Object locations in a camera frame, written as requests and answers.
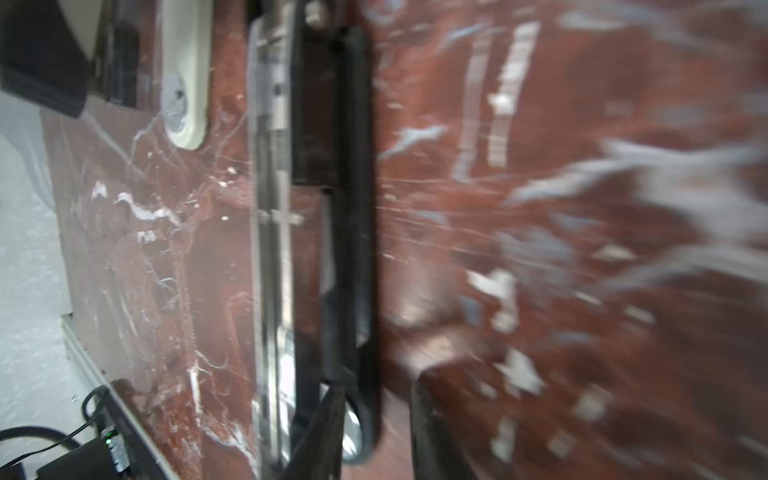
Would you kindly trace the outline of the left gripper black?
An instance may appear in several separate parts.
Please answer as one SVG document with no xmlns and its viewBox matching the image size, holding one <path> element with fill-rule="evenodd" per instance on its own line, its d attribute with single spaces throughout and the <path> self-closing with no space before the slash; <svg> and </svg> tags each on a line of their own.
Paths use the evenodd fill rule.
<svg viewBox="0 0 768 480">
<path fill-rule="evenodd" d="M 1 89 L 79 117 L 96 77 L 101 23 L 100 1 L 3 1 Z"/>
</svg>

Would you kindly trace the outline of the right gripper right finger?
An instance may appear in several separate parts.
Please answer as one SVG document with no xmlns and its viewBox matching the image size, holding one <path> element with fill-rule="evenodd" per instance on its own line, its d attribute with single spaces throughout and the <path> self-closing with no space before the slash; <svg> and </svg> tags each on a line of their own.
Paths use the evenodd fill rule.
<svg viewBox="0 0 768 480">
<path fill-rule="evenodd" d="M 413 475 L 418 480 L 473 479 L 474 472 L 421 381 L 410 394 Z"/>
</svg>

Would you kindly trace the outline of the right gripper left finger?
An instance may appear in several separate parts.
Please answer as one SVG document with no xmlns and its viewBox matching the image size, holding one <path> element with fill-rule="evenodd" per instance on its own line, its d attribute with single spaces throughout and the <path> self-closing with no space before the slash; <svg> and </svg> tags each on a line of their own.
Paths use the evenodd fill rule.
<svg viewBox="0 0 768 480">
<path fill-rule="evenodd" d="M 345 415 L 345 389 L 340 384 L 331 384 L 306 435 L 285 467 L 281 476 L 283 480 L 340 477 Z"/>
</svg>

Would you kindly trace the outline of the black stapler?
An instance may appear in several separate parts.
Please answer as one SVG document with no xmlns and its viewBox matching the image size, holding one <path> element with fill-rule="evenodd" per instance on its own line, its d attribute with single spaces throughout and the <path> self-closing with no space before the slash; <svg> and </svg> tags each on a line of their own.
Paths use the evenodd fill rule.
<svg viewBox="0 0 768 480">
<path fill-rule="evenodd" d="M 263 479 L 282 479 L 331 384 L 346 394 L 342 463 L 380 426 L 370 48 L 343 1 L 263 1 L 247 114 Z"/>
</svg>

